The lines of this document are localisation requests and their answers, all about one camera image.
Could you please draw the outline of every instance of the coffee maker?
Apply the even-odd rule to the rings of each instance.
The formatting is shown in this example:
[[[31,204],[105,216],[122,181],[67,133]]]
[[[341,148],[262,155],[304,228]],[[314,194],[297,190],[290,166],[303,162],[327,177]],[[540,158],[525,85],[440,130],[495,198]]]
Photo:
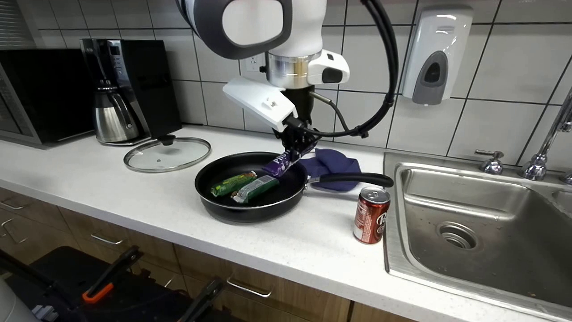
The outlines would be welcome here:
[[[83,39],[81,49],[101,144],[131,146],[181,128],[163,41]]]

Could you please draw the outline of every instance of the electrical outlet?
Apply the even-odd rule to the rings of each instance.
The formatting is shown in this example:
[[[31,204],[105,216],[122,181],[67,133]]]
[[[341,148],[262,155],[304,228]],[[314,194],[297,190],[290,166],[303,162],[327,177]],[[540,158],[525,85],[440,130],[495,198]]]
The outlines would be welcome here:
[[[264,55],[258,54],[247,59],[247,72],[258,72],[260,67],[264,65]]]

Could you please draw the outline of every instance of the purple snack bar wrapper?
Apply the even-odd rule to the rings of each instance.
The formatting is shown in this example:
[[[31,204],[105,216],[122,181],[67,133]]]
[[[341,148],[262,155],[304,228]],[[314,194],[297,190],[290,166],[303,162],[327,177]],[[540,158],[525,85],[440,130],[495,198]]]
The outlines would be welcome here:
[[[294,159],[293,157],[295,155],[294,152],[292,152],[291,150],[286,150],[281,155],[277,156],[276,159],[268,163],[264,168],[262,168],[262,170],[268,172],[274,178],[279,178],[284,173],[286,173],[286,171],[288,171],[288,169],[294,163],[298,162],[298,160],[300,160],[302,156],[312,151],[312,149],[314,149],[316,145],[317,142],[313,142],[312,144],[310,144],[304,151],[298,153],[297,158],[294,161],[291,161],[292,159]]]

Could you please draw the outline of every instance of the white soap dispenser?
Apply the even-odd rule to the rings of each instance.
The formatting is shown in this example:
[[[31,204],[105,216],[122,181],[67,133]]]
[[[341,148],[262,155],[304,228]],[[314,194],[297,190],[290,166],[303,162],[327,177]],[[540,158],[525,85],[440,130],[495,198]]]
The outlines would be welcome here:
[[[472,8],[468,6],[423,10],[409,56],[403,96],[425,105],[437,105],[451,97],[471,24]]]

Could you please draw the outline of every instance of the sink drain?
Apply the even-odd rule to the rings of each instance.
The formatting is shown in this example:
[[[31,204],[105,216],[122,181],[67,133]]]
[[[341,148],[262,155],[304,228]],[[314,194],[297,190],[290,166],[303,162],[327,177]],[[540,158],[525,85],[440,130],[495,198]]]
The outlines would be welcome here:
[[[438,227],[441,237],[453,246],[462,249],[476,247],[476,236],[471,229],[455,222],[443,222]]]

